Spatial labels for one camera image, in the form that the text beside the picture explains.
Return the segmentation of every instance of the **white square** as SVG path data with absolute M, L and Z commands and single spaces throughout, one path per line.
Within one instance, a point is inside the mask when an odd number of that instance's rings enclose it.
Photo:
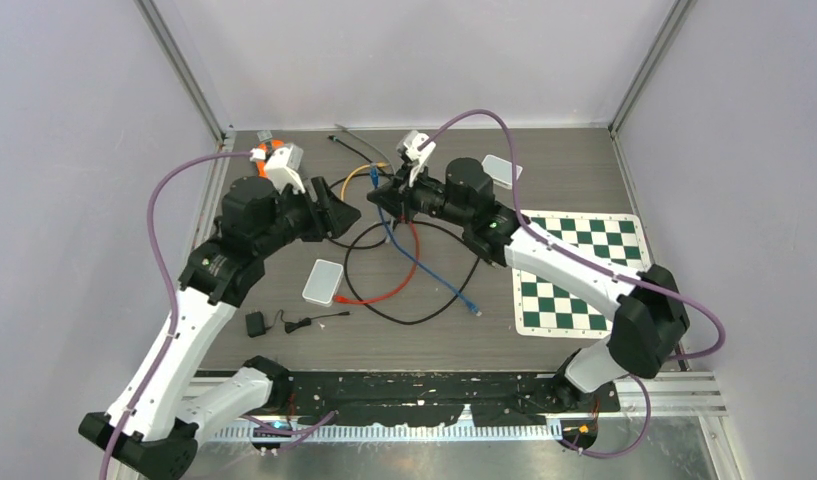
M 556 298 L 554 302 L 555 313 L 573 313 L 573 305 L 569 298 Z
M 560 218 L 546 218 L 545 220 L 547 230 L 561 230 Z
M 538 284 L 538 296 L 543 298 L 552 297 L 552 284 L 541 282 Z
M 587 315 L 581 314 L 574 314 L 573 315 L 573 328 L 576 330 L 590 330 L 591 329 L 591 322 L 588 320 Z
M 564 240 L 567 243 L 576 244 L 579 242 L 579 237 L 576 236 L 576 232 L 564 230 L 563 232 L 561 232 L 561 240 Z
M 538 311 L 538 297 L 523 297 L 523 311 L 537 312 Z
M 579 245 L 578 248 L 579 248 L 579 250 L 581 250 L 584 253 L 587 253 L 588 255 L 596 255 L 594 253 L 593 245 L 591 245 L 591 244 L 583 243 L 583 244 Z
M 638 245 L 638 236 L 634 233 L 621 233 L 620 237 L 623 238 L 623 245 L 627 247 L 635 247 Z
M 608 258 L 617 260 L 618 258 L 626 258 L 626 250 L 623 250 L 621 245 L 608 246 Z
M 555 327 L 558 326 L 558 323 L 555 321 L 555 314 L 547 313 L 547 312 L 541 312 L 539 314 L 539 316 L 540 316 L 541 327 L 555 328 Z
M 593 238 L 594 245 L 608 245 L 608 235 L 605 232 L 592 232 L 591 238 Z
M 626 264 L 629 268 L 634 268 L 635 270 L 645 270 L 644 262 L 641 260 L 626 260 Z

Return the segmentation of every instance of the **chessboard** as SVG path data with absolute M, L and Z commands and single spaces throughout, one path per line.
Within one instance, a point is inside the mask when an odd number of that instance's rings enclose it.
M 584 252 L 646 270 L 652 264 L 638 217 L 625 214 L 523 210 L 550 234 Z M 603 338 L 611 322 L 584 300 L 521 270 L 513 270 L 514 318 L 521 335 Z

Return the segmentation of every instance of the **cable connector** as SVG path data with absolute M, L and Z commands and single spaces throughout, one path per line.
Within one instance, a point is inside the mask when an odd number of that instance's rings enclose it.
M 253 162 L 263 162 L 263 161 L 265 161 L 267 159 L 267 147 L 266 147 L 266 145 L 264 146 L 264 148 L 255 147 L 249 153 L 251 154 L 251 156 L 249 157 L 249 160 L 251 160 Z
M 370 180 L 373 182 L 373 188 L 379 188 L 379 172 L 377 168 L 370 168 Z
M 295 193 L 305 193 L 305 184 L 302 182 L 302 177 L 299 176 L 302 153 L 302 148 L 298 145 L 287 143 L 275 149 L 270 155 L 264 172 L 278 191 L 284 190 L 287 185 L 292 185 Z
M 402 138 L 399 145 L 396 147 L 396 151 L 399 152 L 399 154 L 402 155 L 402 157 L 404 157 L 407 161 L 411 162 L 411 173 L 408 175 L 409 187 L 414 186 L 414 180 L 416 180 L 417 175 L 423 171 L 423 168 L 426 166 L 426 162 L 428 162 L 429 157 L 435 149 L 436 144 L 434 142 L 431 142 L 426 145 L 425 148 L 420 149 L 420 145 L 425 143 L 428 139 L 429 136 L 425 133 L 411 130 L 407 135 L 405 135 L 405 137 Z

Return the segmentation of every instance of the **green square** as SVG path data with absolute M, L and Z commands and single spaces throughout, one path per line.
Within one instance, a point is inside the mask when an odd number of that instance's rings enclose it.
M 573 314 L 556 313 L 555 324 L 558 326 L 558 328 L 573 328 Z
M 538 312 L 523 312 L 523 326 L 524 327 L 540 327 L 540 313 L 538 313 Z
M 576 221 L 572 218 L 562 218 L 561 219 L 561 230 L 567 232 L 575 232 L 576 231 Z
M 608 237 L 609 245 L 623 245 L 623 236 L 619 233 L 607 233 L 605 236 Z
M 538 297 L 538 310 L 541 312 L 554 312 L 555 300 L 551 298 Z
M 576 232 L 576 242 L 581 245 L 592 245 L 593 244 L 593 236 L 591 236 L 591 232 Z
M 538 284 L 537 283 L 522 283 L 520 284 L 520 290 L 524 297 L 537 297 L 538 296 Z
M 588 322 L 591 325 L 591 330 L 608 330 L 605 317 L 602 315 L 588 315 Z
M 570 299 L 570 307 L 573 309 L 573 313 L 588 313 L 588 304 L 584 300 Z
M 608 253 L 608 246 L 607 245 L 594 245 L 594 255 L 599 258 L 608 258 L 610 253 Z
M 592 232 L 604 232 L 605 231 L 605 221 L 603 221 L 603 220 L 591 220 L 591 231 Z
M 563 288 L 552 286 L 552 296 L 555 298 L 570 298 L 570 292 Z
M 638 247 L 623 247 L 623 251 L 626 252 L 626 258 L 631 260 L 640 260 L 641 259 L 641 249 Z

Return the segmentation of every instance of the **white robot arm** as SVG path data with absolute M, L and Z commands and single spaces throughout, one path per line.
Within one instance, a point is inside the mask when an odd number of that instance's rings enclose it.
M 286 403 L 292 393 L 289 372 L 263 357 L 248 360 L 198 398 L 182 397 L 208 347 L 263 277 L 264 260 L 297 239 L 339 237 L 361 217 L 322 177 L 311 179 L 309 188 L 301 184 L 294 175 L 301 149 L 289 144 L 273 156 L 277 161 L 271 157 L 267 163 L 272 181 L 255 176 L 235 181 L 223 197 L 216 233 L 188 257 L 179 277 L 177 333 L 136 406 L 127 408 L 167 341 L 169 317 L 119 398 L 105 412 L 88 413 L 79 426 L 82 436 L 104 449 L 123 412 L 130 412 L 113 457 L 152 480 L 180 478 L 199 445 L 240 415 Z
M 556 403 L 574 408 L 601 385 L 628 374 L 655 377 L 688 329 L 685 307 L 616 278 L 631 277 L 678 291 L 673 275 L 659 265 L 638 272 L 597 258 L 531 224 L 530 230 L 546 243 L 538 241 L 520 226 L 511 208 L 496 200 L 493 181 L 478 160 L 452 160 L 445 182 L 430 177 L 423 167 L 427 158 L 418 156 L 416 146 L 427 138 L 413 131 L 402 139 L 397 147 L 402 168 L 371 191 L 368 200 L 396 218 L 411 220 L 423 213 L 458 225 L 465 245 L 481 259 L 558 284 L 613 322 L 610 336 L 575 352 L 556 372 L 551 385 Z M 597 272 L 586 262 L 612 275 Z

